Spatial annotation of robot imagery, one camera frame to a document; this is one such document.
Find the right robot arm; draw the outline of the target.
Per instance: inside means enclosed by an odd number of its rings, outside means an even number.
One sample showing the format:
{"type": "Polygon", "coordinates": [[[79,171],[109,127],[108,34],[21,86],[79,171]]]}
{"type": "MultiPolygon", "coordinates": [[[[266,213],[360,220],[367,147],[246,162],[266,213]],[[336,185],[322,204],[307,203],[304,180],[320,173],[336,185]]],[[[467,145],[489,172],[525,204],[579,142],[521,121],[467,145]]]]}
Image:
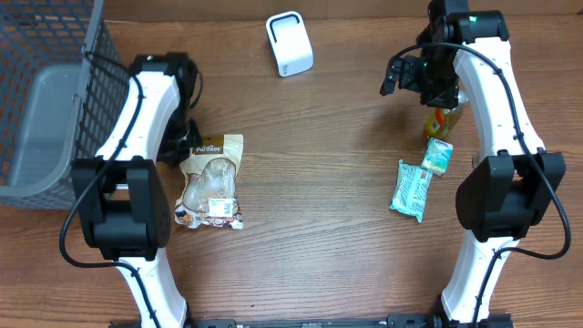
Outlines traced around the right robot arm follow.
{"type": "Polygon", "coordinates": [[[530,123],[511,66],[509,32],[501,12],[471,11],[465,1],[433,0],[429,22],[391,57],[382,95],[419,94],[423,105],[456,108],[465,92],[480,142],[474,170],[455,195],[465,234],[450,282],[431,313],[391,314],[391,327],[509,327],[489,311],[491,295],[511,253],[558,205],[565,175],[562,154],[549,152],[530,123]]]}

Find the small Kleenex tissue pack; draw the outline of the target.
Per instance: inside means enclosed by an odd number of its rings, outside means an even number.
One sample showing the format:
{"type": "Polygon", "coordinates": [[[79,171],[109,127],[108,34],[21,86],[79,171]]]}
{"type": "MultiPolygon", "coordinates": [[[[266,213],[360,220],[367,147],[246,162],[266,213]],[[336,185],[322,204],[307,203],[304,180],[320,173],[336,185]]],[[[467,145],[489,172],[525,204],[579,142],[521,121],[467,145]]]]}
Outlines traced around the small Kleenex tissue pack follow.
{"type": "Polygon", "coordinates": [[[430,138],[421,163],[423,169],[443,176],[453,155],[453,145],[440,139],[430,138]]]}

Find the clear bottle with silver cap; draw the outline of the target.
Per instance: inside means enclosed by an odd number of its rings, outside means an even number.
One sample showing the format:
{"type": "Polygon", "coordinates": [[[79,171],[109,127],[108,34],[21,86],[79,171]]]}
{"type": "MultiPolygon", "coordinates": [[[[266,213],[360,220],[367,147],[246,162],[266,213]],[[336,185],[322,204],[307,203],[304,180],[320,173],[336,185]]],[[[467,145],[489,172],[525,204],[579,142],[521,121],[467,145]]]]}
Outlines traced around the clear bottle with silver cap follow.
{"type": "Polygon", "coordinates": [[[467,94],[464,90],[457,96],[458,105],[453,109],[436,108],[424,123],[424,134],[427,138],[445,140],[462,117],[464,106],[468,102],[467,94]]]}

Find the brown snack packet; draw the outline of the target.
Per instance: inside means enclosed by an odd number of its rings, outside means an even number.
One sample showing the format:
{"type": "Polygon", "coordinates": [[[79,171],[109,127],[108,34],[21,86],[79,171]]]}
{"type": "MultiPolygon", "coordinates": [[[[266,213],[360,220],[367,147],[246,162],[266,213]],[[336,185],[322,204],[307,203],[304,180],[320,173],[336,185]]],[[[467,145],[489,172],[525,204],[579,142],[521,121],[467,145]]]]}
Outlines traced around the brown snack packet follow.
{"type": "Polygon", "coordinates": [[[224,226],[239,214],[236,178],[244,149],[241,134],[204,138],[179,164],[185,188],[174,209],[178,223],[224,226]]]}

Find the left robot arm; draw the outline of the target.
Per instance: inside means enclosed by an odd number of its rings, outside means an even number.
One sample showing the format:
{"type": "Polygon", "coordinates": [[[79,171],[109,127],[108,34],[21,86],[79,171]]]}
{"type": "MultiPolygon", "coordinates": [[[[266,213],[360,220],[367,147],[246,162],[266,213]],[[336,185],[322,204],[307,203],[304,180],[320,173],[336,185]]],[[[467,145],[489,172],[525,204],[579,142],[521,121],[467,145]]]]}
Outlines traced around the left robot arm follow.
{"type": "Polygon", "coordinates": [[[201,145],[190,111],[203,88],[186,53],[137,56],[128,67],[86,52],[128,75],[118,121],[90,159],[72,163],[76,201],[59,235],[59,251],[83,269],[117,268],[140,313],[140,327],[190,327],[189,304],[174,281],[166,247],[171,210],[156,165],[176,167],[201,145]]]}

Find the teal tissue pack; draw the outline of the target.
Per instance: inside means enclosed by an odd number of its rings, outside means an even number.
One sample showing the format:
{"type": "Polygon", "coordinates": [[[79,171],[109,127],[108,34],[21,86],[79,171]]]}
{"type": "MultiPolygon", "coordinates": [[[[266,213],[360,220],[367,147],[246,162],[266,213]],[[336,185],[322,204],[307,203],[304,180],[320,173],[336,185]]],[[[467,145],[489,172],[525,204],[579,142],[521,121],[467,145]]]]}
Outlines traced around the teal tissue pack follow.
{"type": "Polygon", "coordinates": [[[432,177],[431,171],[406,164],[400,159],[390,209],[415,217],[421,223],[432,177]]]}

